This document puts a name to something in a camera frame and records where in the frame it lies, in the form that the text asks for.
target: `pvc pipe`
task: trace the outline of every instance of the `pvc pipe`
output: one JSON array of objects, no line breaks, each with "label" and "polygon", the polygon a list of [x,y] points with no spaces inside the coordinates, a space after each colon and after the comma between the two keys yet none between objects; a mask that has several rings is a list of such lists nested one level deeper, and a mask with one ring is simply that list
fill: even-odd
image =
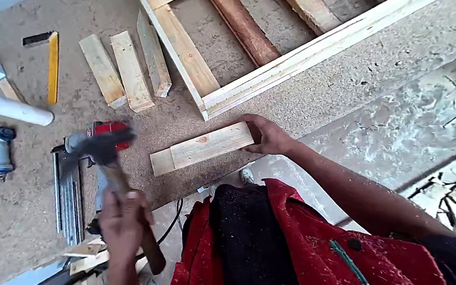
[{"label": "pvc pipe", "polygon": [[47,126],[54,121],[49,111],[0,97],[0,115],[33,124]]}]

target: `wood grain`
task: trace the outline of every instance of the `wood grain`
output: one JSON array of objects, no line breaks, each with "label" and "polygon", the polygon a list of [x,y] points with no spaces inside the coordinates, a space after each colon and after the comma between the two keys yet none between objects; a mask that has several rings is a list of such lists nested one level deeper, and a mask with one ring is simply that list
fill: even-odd
[{"label": "wood grain", "polygon": [[128,31],[111,38],[130,108],[136,113],[154,106]]},{"label": "wood grain", "polygon": [[172,87],[172,80],[170,80],[155,28],[149,24],[147,14],[143,14],[142,11],[138,12],[136,29],[149,69],[150,80],[153,83],[154,96],[166,97]]},{"label": "wood grain", "polygon": [[253,144],[246,122],[224,127],[170,147],[175,169],[213,158]]},{"label": "wood grain", "polygon": [[334,29],[342,22],[333,15],[323,0],[287,0],[293,10],[318,36]]},{"label": "wood grain", "polygon": [[98,35],[88,36],[79,44],[107,104],[114,109],[124,105],[126,93]]},{"label": "wood grain", "polygon": [[161,6],[154,13],[200,97],[219,89],[212,71],[170,6]]}]

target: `shoe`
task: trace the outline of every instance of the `shoe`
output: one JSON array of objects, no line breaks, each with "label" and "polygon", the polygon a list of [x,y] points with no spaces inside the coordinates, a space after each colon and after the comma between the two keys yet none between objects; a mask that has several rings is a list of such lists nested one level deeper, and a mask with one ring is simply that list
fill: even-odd
[{"label": "shoe", "polygon": [[248,183],[254,184],[253,173],[249,170],[249,168],[244,168],[240,171],[240,179],[242,179],[244,185]]}]

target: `wooden beam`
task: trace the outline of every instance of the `wooden beam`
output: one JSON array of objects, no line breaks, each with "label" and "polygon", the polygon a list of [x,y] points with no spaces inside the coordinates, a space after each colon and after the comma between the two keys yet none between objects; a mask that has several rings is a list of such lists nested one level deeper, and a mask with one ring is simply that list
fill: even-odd
[{"label": "wooden beam", "polygon": [[88,36],[79,44],[108,106],[115,109],[124,105],[126,93],[98,35]]},{"label": "wooden beam", "polygon": [[388,0],[203,97],[208,119],[338,54],[435,0]]},{"label": "wooden beam", "polygon": [[170,42],[170,39],[168,38],[167,34],[165,33],[165,30],[163,29],[163,27],[161,27],[161,23],[158,21],[158,18],[156,17],[154,11],[152,10],[152,8],[150,7],[149,3],[146,0],[140,0],[140,3],[142,4],[143,8],[145,9],[147,16],[149,16],[149,20],[153,24],[154,28],[156,29],[156,33],[158,33],[158,36],[160,37],[161,42],[165,46],[165,49],[168,51],[170,58],[172,58],[172,61],[175,64],[175,67],[177,67],[177,70],[179,71],[180,76],[184,80],[184,83],[186,84],[187,89],[191,93],[191,97],[193,97],[194,104],[197,106],[198,110],[202,114],[203,119],[208,120],[207,110],[205,109],[205,104],[203,104],[202,98],[200,97],[198,90],[194,86],[193,81],[191,80],[191,77],[189,77],[189,74],[187,74],[187,70],[184,67],[184,65],[182,64],[181,59],[179,58],[179,55],[173,49],[172,42]]},{"label": "wooden beam", "polygon": [[147,14],[143,14],[142,11],[138,11],[136,30],[149,69],[150,80],[153,83],[154,96],[166,97],[168,90],[172,87],[172,80],[170,80],[156,31],[153,26],[149,25]]},{"label": "wooden beam", "polygon": [[128,31],[111,38],[130,108],[136,113],[154,106]]},{"label": "wooden beam", "polygon": [[153,153],[150,162],[157,177],[253,143],[246,122],[240,122]]},{"label": "wooden beam", "polygon": [[200,55],[198,49],[194,46],[193,41],[186,33],[181,22],[175,16],[172,8],[166,4],[154,10],[154,13],[163,31],[168,36],[172,48],[177,52],[182,65],[193,81],[194,87],[200,97],[219,89],[219,83],[205,63],[202,55]]},{"label": "wooden beam", "polygon": [[281,56],[240,0],[211,0],[257,67]]},{"label": "wooden beam", "polygon": [[0,89],[6,98],[27,104],[26,101],[21,96],[19,96],[19,94],[17,94],[15,88],[6,77],[0,80]]},{"label": "wooden beam", "polygon": [[318,36],[340,26],[342,22],[333,15],[323,0],[287,0],[293,10]]},{"label": "wooden beam", "polygon": [[172,2],[173,0],[148,0],[150,7],[155,10],[165,4]]}]

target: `wooden frame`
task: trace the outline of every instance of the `wooden frame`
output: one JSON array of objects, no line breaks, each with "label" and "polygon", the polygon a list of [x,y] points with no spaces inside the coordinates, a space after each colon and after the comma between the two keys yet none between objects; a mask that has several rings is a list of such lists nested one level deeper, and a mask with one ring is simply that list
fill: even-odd
[{"label": "wooden frame", "polygon": [[[223,87],[219,87],[193,41],[171,11],[168,3],[173,0],[140,1],[202,117],[207,121],[338,54],[435,0],[387,0]],[[298,3],[292,5],[298,7],[295,9],[303,7],[299,5],[303,0],[288,2]],[[309,19],[314,17],[314,13],[298,13],[307,14]],[[319,18],[310,20],[315,26],[321,26]]]}]

